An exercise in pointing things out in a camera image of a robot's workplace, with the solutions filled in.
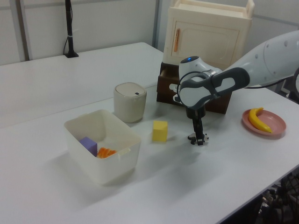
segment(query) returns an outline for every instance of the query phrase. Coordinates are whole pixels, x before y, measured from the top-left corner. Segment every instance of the yellow banana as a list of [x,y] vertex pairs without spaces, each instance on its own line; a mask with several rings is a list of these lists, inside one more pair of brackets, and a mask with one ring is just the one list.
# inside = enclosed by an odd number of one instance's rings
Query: yellow banana
[[271,128],[257,117],[257,113],[261,110],[263,110],[263,107],[251,109],[249,111],[248,119],[250,123],[258,130],[272,133]]

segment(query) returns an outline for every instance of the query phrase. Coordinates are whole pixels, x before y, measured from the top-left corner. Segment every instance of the white wall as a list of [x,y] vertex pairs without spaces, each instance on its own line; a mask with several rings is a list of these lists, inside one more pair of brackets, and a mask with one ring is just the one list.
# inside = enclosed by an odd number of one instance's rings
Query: white wall
[[[247,0],[203,0],[245,7]],[[156,47],[164,50],[167,10],[171,0],[160,0]],[[298,0],[254,0],[255,11],[245,52],[275,36],[299,29]]]
[[[152,45],[156,0],[71,2],[77,53],[135,42]],[[62,55],[67,37],[64,0],[24,0],[23,13],[30,59]]]
[[15,5],[0,0],[0,65],[24,61]]

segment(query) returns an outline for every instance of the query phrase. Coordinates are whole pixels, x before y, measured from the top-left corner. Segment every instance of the purple block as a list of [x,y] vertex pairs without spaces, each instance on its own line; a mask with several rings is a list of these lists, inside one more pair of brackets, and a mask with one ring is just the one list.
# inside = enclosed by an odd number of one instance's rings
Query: purple block
[[98,149],[97,149],[97,143],[91,140],[88,137],[85,137],[79,141],[91,154],[93,154],[95,157],[97,156]]

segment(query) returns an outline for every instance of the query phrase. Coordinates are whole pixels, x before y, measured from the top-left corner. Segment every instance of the container lid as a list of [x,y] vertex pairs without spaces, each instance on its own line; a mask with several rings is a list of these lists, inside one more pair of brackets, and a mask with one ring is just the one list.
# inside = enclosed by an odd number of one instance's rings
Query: container lid
[[116,86],[115,90],[126,97],[143,95],[146,90],[136,83],[123,83]]

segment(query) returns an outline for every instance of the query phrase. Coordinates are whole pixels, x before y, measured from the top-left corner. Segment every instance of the round container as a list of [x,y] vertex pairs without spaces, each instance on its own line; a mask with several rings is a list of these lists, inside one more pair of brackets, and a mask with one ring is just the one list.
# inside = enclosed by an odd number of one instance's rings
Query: round container
[[146,90],[136,83],[123,83],[114,89],[114,114],[123,122],[141,120],[144,113]]

